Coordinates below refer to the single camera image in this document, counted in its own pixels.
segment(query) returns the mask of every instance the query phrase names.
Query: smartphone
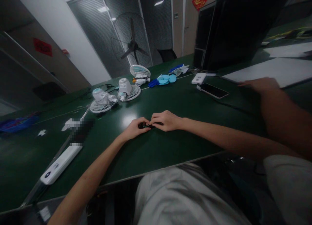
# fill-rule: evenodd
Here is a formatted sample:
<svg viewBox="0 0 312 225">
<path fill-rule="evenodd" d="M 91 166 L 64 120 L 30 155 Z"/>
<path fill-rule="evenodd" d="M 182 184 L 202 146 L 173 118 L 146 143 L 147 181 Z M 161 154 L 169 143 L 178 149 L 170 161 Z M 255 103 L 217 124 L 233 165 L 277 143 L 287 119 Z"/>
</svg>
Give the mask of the smartphone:
<svg viewBox="0 0 312 225">
<path fill-rule="evenodd" d="M 226 92 L 222 89 L 219 89 L 217 87 L 214 87 L 213 85 L 209 85 L 207 83 L 197 85 L 196 87 L 198 90 L 203 91 L 212 97 L 215 97 L 217 99 L 223 98 L 229 94 L 229 92 Z"/>
</svg>

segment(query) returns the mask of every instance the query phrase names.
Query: forearm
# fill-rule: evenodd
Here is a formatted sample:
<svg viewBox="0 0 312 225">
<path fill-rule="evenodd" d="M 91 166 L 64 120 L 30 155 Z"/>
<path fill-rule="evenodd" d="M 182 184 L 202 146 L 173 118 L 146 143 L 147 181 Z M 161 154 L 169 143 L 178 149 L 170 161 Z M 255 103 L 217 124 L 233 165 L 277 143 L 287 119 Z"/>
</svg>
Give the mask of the forearm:
<svg viewBox="0 0 312 225">
<path fill-rule="evenodd" d="M 261 112 L 268 134 L 312 160 L 312 115 L 298 107 L 282 90 L 261 93 Z"/>
<path fill-rule="evenodd" d="M 261 161 L 270 155 L 276 154 L 300 157 L 291 149 L 275 141 L 220 125 L 183 118 L 180 129 L 205 138 L 225 150 L 255 161 Z"/>
<path fill-rule="evenodd" d="M 124 139 L 117 137 L 89 166 L 58 206 L 49 221 L 49 225 L 77 223 L 84 207 L 94 195 L 107 168 L 124 143 Z"/>
</svg>

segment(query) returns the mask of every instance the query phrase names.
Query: black phone screen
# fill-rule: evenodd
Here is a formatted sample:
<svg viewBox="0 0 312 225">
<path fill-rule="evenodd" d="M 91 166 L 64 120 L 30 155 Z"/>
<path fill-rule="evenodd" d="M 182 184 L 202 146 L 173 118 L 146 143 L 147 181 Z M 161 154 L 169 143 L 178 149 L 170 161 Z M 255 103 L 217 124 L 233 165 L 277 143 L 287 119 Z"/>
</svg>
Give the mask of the black phone screen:
<svg viewBox="0 0 312 225">
<path fill-rule="evenodd" d="M 228 92 L 224 91 L 224 90 L 221 90 L 217 87 L 214 87 L 212 85 L 209 85 L 207 83 L 204 83 L 204 84 L 201 84 L 200 85 L 200 88 L 218 98 L 221 98 L 221 97 L 224 97 L 225 95 L 228 94 Z"/>
</svg>

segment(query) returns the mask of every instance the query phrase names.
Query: ceiling light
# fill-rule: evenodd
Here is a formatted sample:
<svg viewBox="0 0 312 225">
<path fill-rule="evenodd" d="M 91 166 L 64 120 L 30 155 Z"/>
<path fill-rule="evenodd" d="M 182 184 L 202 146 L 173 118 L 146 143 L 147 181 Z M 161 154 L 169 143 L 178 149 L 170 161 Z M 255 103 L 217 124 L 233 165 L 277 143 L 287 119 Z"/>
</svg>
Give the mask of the ceiling light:
<svg viewBox="0 0 312 225">
<path fill-rule="evenodd" d="M 157 5 L 162 4 L 162 3 L 163 3 L 163 0 L 162 0 L 162 1 L 160 1 L 160 2 L 155 3 L 155 5 L 154 5 L 154 6 L 157 6 Z"/>
<path fill-rule="evenodd" d="M 102 12 L 105 12 L 105 11 L 109 11 L 109 8 L 108 7 L 101 7 L 101 8 L 98 9 L 98 11 L 100 13 L 102 13 Z"/>
</svg>

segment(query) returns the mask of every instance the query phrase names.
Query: green table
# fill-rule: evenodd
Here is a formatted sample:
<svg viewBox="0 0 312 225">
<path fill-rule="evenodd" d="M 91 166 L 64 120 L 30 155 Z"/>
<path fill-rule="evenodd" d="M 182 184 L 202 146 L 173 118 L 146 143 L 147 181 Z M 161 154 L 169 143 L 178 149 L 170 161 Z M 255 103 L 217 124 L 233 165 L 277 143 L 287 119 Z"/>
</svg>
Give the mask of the green table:
<svg viewBox="0 0 312 225">
<path fill-rule="evenodd" d="M 188 55 L 151 67 L 152 79 L 160 74 L 167 74 L 169 69 L 178 64 L 191 65 L 192 57 L 192 55 Z M 262 60 L 264 61 L 266 58 L 267 55 L 262 57 Z M 221 74 L 245 66 L 245 64 L 241 64 L 227 68 L 222 70 Z M 155 112 L 169 110 L 181 117 L 224 125 L 261 136 L 266 135 L 261 119 L 216 103 L 191 84 L 193 77 L 191 74 L 181 75 L 173 84 L 154 88 L 143 85 L 139 97 L 130 102 L 119 102 L 117 108 L 96 119 L 83 149 L 58 180 L 49 187 L 41 200 L 65 195 L 88 166 L 127 127 L 131 120 L 141 116 L 150 119 Z M 118 80 L 113 79 L 107 83 L 116 84 L 117 82 Z M 229 96 L 222 99 L 223 103 L 260 115 L 258 94 L 246 88 L 239 88 L 218 77 L 206 78 L 205 82 L 230 92 Z M 308 107 L 305 97 L 301 96 L 302 89 L 311 93 L 312 83 L 308 82 L 287 91 L 292 97 L 295 97 L 296 101 L 301 102 L 303 107 Z M 92 99 L 76 99 L 86 91 L 87 89 L 84 89 L 68 94 L 56 99 L 50 105 L 29 108 L 1 118 L 4 120 L 19 117 L 31 111 L 46 111 L 41 115 L 37 124 L 0 139 L 0 211 L 15 209 L 22 204 L 68 137 L 69 130 L 61 131 L 65 121 L 69 118 L 80 118 L 86 110 L 85 106 L 91 103 Z M 95 118 L 95 115 L 89 112 L 87 118 Z M 42 129 L 47 130 L 46 135 L 38 137 L 37 135 Z M 222 149 L 218 146 L 184 131 L 162 132 L 153 129 L 125 144 L 109 167 L 101 185 L 204 158 L 221 151 Z"/>
</svg>

